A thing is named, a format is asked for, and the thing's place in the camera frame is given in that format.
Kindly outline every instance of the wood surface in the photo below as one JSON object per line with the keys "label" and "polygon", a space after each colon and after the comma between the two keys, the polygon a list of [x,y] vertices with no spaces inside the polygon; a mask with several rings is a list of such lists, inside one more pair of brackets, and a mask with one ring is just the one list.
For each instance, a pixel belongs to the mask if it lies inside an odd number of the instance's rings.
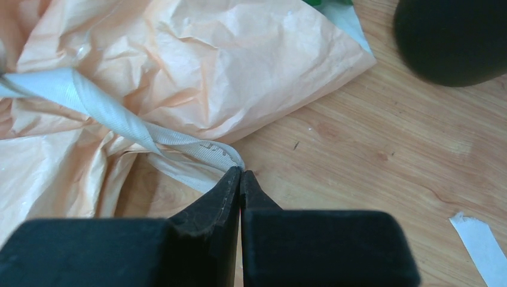
{"label": "wood surface", "polygon": [[[375,67],[233,146],[281,207],[391,213],[423,286],[485,286],[448,219],[487,222],[507,251],[507,77],[467,88],[418,80],[396,52],[396,3],[355,0]],[[199,195],[139,156],[117,215],[171,216]]]}

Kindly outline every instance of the black round object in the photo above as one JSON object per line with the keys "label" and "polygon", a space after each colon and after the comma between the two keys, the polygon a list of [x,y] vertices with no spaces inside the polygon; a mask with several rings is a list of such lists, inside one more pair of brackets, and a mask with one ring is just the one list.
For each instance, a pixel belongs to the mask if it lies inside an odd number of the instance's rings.
{"label": "black round object", "polygon": [[507,73],[507,0],[400,0],[396,42],[407,65],[444,86]]}

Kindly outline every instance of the white paper strip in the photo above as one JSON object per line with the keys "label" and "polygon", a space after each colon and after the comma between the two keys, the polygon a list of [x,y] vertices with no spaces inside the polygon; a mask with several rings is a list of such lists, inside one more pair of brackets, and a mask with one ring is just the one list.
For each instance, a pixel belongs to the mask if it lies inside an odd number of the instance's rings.
{"label": "white paper strip", "polygon": [[488,287],[507,287],[507,258],[489,225],[459,212],[449,219]]}

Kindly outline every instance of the crumpled paper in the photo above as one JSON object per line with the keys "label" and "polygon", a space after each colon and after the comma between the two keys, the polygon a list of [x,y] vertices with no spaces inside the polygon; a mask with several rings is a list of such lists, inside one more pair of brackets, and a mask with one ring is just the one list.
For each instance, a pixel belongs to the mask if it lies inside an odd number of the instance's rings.
{"label": "crumpled paper", "polygon": [[[225,143],[375,63],[300,0],[0,5],[3,72],[73,67],[143,120]],[[0,94],[0,243],[29,218],[112,216],[140,152],[89,116]]]}

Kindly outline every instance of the wrapping paper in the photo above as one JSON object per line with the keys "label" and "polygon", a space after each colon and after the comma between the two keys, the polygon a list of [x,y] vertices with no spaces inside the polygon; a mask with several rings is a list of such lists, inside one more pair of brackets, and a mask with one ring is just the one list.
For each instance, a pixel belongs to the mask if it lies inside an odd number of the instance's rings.
{"label": "wrapping paper", "polygon": [[[223,143],[375,63],[360,27],[347,33],[300,0],[0,5],[3,72],[74,68],[144,121]],[[353,8],[338,8],[320,10],[357,29]],[[29,218],[112,216],[140,152],[148,151],[88,115],[0,94],[0,244]]]}

